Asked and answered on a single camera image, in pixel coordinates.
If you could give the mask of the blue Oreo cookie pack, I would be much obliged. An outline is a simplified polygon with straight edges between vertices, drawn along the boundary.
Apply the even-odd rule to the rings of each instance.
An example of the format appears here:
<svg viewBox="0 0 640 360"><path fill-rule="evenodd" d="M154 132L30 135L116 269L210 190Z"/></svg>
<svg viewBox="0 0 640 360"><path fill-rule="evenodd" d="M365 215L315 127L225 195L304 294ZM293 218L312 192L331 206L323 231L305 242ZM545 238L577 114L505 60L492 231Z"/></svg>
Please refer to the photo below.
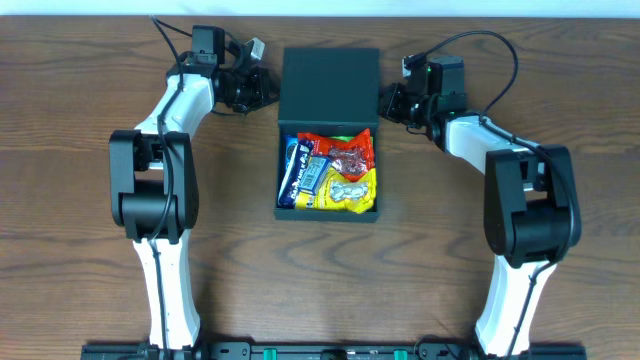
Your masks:
<svg viewBox="0 0 640 360"><path fill-rule="evenodd" d="M293 152L296 149L298 144L298 136L297 135L285 135L284 136L284 146L283 146L283 173L286 173L291 158L293 156Z"/></svg>

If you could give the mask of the dark green gift box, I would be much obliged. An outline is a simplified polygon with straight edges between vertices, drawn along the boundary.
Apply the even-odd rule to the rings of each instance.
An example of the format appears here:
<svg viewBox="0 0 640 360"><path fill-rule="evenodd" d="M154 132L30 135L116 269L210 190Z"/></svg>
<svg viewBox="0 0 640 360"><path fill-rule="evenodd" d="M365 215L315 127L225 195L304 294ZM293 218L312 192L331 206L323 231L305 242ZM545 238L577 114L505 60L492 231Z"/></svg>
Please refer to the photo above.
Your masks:
<svg viewBox="0 0 640 360"><path fill-rule="evenodd" d="M378 147L380 51L286 48L278 111L276 184L286 172L286 138L303 132L354 137L368 129Z"/></svg>

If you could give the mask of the red Hacks candy bag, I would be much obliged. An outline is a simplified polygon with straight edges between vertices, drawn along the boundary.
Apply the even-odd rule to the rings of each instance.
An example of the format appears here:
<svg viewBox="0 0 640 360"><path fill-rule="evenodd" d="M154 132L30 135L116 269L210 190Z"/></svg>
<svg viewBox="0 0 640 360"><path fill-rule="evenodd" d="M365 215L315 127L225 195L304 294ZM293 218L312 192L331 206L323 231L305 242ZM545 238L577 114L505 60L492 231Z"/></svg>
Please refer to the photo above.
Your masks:
<svg viewBox="0 0 640 360"><path fill-rule="evenodd" d="M368 128L347 141L313 133L299 133L298 140L309 141L313 155L328 157L331 166L351 182L375 167L373 138Z"/></svg>

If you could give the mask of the Haribo worms candy bag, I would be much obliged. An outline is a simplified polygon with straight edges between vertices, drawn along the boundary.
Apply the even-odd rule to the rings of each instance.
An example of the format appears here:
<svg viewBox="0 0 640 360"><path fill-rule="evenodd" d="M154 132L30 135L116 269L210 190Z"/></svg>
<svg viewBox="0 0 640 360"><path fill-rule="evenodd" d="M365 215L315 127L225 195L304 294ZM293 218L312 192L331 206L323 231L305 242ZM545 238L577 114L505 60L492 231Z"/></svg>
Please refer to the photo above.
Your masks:
<svg viewBox="0 0 640 360"><path fill-rule="evenodd" d="M330 138L331 139L335 139L335 140L348 142L348 141L352 140L354 138L354 136L332 136Z"/></svg>

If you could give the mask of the small blue candy box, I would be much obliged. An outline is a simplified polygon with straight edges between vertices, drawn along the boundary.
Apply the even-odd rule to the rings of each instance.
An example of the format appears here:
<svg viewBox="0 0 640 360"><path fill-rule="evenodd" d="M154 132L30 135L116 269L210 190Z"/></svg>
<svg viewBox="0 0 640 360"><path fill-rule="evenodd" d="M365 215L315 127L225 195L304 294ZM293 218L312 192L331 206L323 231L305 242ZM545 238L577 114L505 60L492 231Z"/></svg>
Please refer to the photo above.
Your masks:
<svg viewBox="0 0 640 360"><path fill-rule="evenodd" d="M321 187L329 168L331 160L325 156L312 156L304 172L299 189L302 193L316 195Z"/></svg>

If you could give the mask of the yellow Hacks candy bag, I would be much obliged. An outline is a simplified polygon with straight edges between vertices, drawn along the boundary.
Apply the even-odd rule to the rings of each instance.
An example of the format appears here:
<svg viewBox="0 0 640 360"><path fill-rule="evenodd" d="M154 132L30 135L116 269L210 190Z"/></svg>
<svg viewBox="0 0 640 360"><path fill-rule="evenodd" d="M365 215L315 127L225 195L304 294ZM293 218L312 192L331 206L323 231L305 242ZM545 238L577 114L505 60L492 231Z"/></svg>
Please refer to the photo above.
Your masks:
<svg viewBox="0 0 640 360"><path fill-rule="evenodd" d="M349 181L334 168L330 168L317 193L300 193L294 208L362 214L374 206L376 197L376 168L372 168L355 182Z"/></svg>

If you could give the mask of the Dairy Milk chocolate bar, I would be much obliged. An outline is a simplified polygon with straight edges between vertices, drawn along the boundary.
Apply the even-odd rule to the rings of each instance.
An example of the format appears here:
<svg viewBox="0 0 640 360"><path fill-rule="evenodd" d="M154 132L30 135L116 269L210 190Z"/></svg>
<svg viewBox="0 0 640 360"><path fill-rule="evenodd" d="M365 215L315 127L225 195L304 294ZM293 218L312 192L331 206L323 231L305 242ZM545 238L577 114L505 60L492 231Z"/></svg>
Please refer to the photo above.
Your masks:
<svg viewBox="0 0 640 360"><path fill-rule="evenodd" d="M308 168L313 143L299 140L293 148L289 165L285 171L278 193L277 204L281 208L293 208L300 192L300 184Z"/></svg>

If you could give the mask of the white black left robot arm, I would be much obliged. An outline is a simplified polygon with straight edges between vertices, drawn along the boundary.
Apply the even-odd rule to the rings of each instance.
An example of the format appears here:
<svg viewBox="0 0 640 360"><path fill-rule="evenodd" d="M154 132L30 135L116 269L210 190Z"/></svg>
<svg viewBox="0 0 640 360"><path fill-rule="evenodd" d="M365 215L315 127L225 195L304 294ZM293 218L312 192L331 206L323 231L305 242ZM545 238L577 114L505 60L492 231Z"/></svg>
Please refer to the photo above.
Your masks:
<svg viewBox="0 0 640 360"><path fill-rule="evenodd" d="M196 358L204 350L189 269L199 211L192 151L197 129L217 104L246 115L279 99L277 85L259 64L261 40L241 43L206 25L187 35L191 48L172 53L157 105L134 129L116 130L109 139L112 218L133 244L149 301L145 358Z"/></svg>

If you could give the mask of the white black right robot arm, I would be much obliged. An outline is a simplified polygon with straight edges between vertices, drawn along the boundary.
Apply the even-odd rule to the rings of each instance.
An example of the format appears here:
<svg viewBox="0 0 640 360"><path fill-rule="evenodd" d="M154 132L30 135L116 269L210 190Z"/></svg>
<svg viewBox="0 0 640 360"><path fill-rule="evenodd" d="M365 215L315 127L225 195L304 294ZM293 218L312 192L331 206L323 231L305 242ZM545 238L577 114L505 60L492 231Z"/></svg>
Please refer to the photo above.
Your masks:
<svg viewBox="0 0 640 360"><path fill-rule="evenodd" d="M484 177L484 234L494 254L484 309L469 355L532 356L529 332L542 290L581 231L568 149L541 146L467 107L464 61L457 56L402 60L403 82L385 90L380 114L425 135Z"/></svg>

